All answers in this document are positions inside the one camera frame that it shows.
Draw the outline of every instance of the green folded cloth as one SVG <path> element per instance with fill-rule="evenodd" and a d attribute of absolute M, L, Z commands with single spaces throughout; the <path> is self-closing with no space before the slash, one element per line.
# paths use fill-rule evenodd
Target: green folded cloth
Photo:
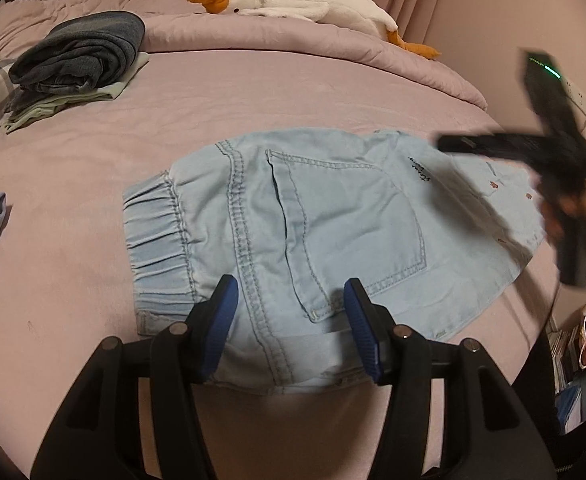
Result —
<path fill-rule="evenodd" d="M 11 114 L 5 123 L 6 133 L 9 134 L 13 130 L 17 130 L 22 126 L 27 126 L 40 119 L 51 117 L 51 115 L 56 114 L 58 111 L 63 110 L 70 105 L 115 99 L 122 93 L 122 90 L 126 88 L 126 85 L 128 85 L 128 82 L 131 81 L 135 73 L 148 63 L 148 57 L 147 53 L 139 52 L 129 69 L 126 70 L 124 75 L 113 84 L 103 86 L 102 88 L 96 88 L 95 90 L 82 94 L 53 95 L 32 104 L 20 112 Z"/>

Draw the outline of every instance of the bed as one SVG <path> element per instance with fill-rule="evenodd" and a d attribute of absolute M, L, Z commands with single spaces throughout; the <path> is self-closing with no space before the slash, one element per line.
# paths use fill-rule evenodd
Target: bed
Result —
<path fill-rule="evenodd" d="M 0 238 L 0 444 L 26 473 L 99 341 L 137 338 L 121 214 L 128 186 L 205 145 L 257 130 L 389 128 L 432 139 L 442 130 L 497 127 L 481 94 L 451 69 L 391 55 L 392 45 L 358 32 L 276 18 L 238 25 L 187 0 L 48 4 L 0 8 L 0 57 L 15 57 L 77 13 L 124 9 L 146 22 L 141 49 L 150 61 L 113 102 L 71 107 L 9 135 L 0 129 L 0 190 L 9 204 Z M 452 341 L 480 340 L 512 381 L 556 283 L 554 254 L 542 244 Z M 159 474 L 148 385 L 140 392 L 146 468 Z M 313 395 L 213 386 L 195 394 L 221 480 L 366 478 L 388 399 L 372 383 Z M 442 410 L 436 384 L 425 469 L 438 463 Z"/>

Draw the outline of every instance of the stack of books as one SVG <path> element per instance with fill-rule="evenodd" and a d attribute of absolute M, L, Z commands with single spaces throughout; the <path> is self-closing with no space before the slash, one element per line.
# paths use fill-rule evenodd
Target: stack of books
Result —
<path fill-rule="evenodd" d="M 548 333 L 556 408 L 564 433 L 586 420 L 586 315 L 572 330 Z"/>

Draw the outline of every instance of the back pocket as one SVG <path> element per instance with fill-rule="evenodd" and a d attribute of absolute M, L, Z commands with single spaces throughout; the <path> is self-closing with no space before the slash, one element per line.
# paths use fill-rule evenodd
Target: back pocket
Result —
<path fill-rule="evenodd" d="M 380 168 L 266 152 L 286 226 L 295 294 L 313 322 L 342 310 L 359 278 L 369 296 L 426 266 L 407 197 Z"/>

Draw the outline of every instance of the black handheld device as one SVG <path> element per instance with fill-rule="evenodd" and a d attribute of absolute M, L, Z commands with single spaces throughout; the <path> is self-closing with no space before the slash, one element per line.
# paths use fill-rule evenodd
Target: black handheld device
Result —
<path fill-rule="evenodd" d="M 437 140 L 437 148 L 519 160 L 540 175 L 542 195 L 551 204 L 556 204 L 561 194 L 579 196 L 586 190 L 586 139 L 576 123 L 562 76 L 546 52 L 524 53 L 524 87 L 542 123 L 542 134 L 443 134 Z M 560 282 L 585 286 L 586 218 L 569 216 L 559 207 L 556 215 L 564 230 L 558 245 Z"/>

